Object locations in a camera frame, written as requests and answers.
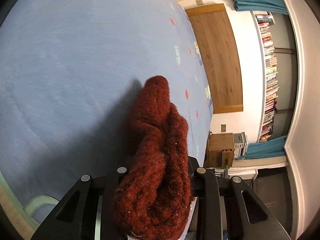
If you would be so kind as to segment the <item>dark red knit sweater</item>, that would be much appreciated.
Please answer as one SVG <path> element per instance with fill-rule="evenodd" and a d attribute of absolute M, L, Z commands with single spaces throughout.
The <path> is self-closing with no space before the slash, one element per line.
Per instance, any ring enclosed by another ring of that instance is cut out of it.
<path fill-rule="evenodd" d="M 188 172 L 188 123 L 170 101 L 165 77 L 148 79 L 128 114 L 135 149 L 116 189 L 115 224 L 135 239 L 178 239 L 193 193 Z"/>

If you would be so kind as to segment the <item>wooden desk cabinet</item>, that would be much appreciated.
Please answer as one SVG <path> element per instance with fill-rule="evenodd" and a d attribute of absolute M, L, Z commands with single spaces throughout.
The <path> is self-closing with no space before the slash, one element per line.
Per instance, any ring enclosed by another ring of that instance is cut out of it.
<path fill-rule="evenodd" d="M 234 160 L 234 138 L 232 133 L 210 133 L 207 139 L 205 168 L 231 167 Z"/>

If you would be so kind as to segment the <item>grey printer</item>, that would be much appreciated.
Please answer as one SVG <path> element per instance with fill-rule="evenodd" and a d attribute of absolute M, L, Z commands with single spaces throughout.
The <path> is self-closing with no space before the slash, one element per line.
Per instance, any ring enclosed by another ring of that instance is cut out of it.
<path fill-rule="evenodd" d="M 242 158 L 245 156 L 248 149 L 247 135 L 245 132 L 234 133 L 234 157 L 235 159 Z"/>

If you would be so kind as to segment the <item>right teal curtain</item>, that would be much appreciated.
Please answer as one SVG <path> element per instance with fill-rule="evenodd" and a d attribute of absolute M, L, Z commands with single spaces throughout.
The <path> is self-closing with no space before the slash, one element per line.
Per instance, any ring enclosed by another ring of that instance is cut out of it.
<path fill-rule="evenodd" d="M 266 159 L 285 156 L 284 144 L 287 136 L 278 137 L 265 142 L 249 144 L 244 155 L 236 159 Z"/>

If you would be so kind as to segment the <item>teal curtain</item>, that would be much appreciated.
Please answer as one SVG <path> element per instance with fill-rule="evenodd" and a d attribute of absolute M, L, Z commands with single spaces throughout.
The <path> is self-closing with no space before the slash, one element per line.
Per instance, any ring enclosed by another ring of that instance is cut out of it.
<path fill-rule="evenodd" d="M 283 0 L 232 0 L 236 11 L 270 11 L 288 15 Z"/>
<path fill-rule="evenodd" d="M 244 155 L 236 159 L 266 159 L 285 156 L 284 144 L 287 136 L 278 137 L 265 142 L 249 144 Z"/>

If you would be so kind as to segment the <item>blue dinosaur bed sheet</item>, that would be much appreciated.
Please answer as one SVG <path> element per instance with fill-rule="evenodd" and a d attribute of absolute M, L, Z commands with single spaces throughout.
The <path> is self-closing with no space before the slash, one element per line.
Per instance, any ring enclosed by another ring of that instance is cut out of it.
<path fill-rule="evenodd" d="M 126 159 L 127 113 L 164 76 L 199 163 L 213 107 L 196 39 L 174 0 L 8 0 L 1 24 L 1 206 L 30 239 L 84 174 Z"/>

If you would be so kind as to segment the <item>wooden headboard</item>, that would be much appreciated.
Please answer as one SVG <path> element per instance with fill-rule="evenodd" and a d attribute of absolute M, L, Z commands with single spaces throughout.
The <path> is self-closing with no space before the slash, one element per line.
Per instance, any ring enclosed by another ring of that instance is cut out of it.
<path fill-rule="evenodd" d="M 187 9 L 213 102 L 213 113 L 244 110 L 238 49 L 224 4 Z"/>

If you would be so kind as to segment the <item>row of books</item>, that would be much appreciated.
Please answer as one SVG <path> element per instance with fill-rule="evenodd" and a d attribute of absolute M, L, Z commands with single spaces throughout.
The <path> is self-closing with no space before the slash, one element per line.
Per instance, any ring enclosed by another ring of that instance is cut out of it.
<path fill-rule="evenodd" d="M 275 47 L 271 34 L 271 25 L 274 24 L 274 16 L 268 11 L 253 11 L 261 58 L 263 61 L 263 113 L 260 122 L 259 141 L 265 142 L 273 134 L 274 117 L 278 98 L 278 67 Z"/>

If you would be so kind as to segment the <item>left teal curtain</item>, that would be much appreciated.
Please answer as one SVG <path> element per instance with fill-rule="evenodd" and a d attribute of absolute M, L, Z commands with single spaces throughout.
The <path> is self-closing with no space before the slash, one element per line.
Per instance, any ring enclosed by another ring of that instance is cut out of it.
<path fill-rule="evenodd" d="M 288 15 L 283 0 L 232 0 L 236 11 L 270 11 Z"/>

